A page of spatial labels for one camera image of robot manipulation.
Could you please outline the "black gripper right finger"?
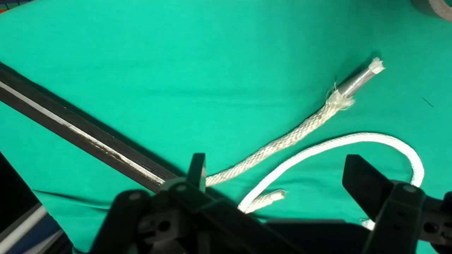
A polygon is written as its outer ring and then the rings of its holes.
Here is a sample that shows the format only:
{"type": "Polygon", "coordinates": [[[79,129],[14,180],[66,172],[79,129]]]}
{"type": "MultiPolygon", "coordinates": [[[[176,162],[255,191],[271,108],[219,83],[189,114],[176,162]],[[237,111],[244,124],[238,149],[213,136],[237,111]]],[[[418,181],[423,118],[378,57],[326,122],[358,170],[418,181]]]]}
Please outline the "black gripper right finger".
{"type": "Polygon", "coordinates": [[[346,156],[341,184],[361,208],[380,208],[392,187],[392,181],[360,155],[346,156]]]}

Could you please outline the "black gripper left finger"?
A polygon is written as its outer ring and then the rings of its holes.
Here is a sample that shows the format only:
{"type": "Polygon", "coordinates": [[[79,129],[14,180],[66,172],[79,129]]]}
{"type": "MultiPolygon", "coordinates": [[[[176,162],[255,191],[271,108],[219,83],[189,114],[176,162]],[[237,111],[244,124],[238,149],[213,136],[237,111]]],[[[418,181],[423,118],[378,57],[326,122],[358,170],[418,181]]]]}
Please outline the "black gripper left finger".
{"type": "Polygon", "coordinates": [[[199,190],[206,188],[206,166],[204,166],[204,153],[203,152],[195,152],[192,155],[192,160],[189,164],[186,180],[192,183],[199,190]]]}

